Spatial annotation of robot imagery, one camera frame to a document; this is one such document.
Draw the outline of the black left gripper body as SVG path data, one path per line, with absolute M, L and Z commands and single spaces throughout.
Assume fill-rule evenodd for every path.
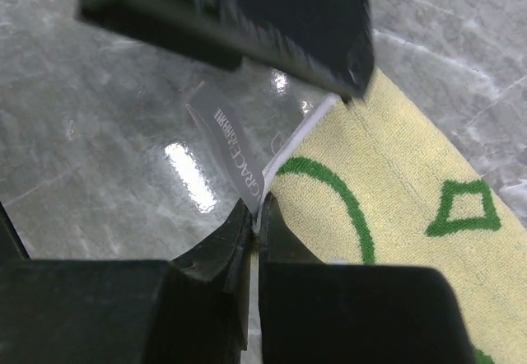
M 76 18 L 88 25 L 234 71 L 242 55 L 223 44 L 219 12 L 191 0 L 76 0 Z

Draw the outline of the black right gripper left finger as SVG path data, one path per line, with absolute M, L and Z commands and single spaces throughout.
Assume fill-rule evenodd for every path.
M 250 212 L 165 260 L 31 259 L 1 215 L 4 363 L 237 363 L 248 343 Z

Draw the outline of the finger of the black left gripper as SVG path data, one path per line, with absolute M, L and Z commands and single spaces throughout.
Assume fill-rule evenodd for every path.
M 363 97 L 375 65 L 369 0 L 217 0 L 225 40 L 255 61 Z

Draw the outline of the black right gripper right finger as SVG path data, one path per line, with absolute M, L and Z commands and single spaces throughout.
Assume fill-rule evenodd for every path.
M 260 215 L 264 362 L 475 362 L 455 294 L 437 270 L 325 264 L 292 233 L 274 196 Z

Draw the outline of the green white towel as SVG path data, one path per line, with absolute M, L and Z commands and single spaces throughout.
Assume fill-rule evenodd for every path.
M 364 105 L 327 97 L 263 172 L 281 218 L 319 258 L 437 268 L 480 363 L 526 360 L 526 230 L 381 72 Z

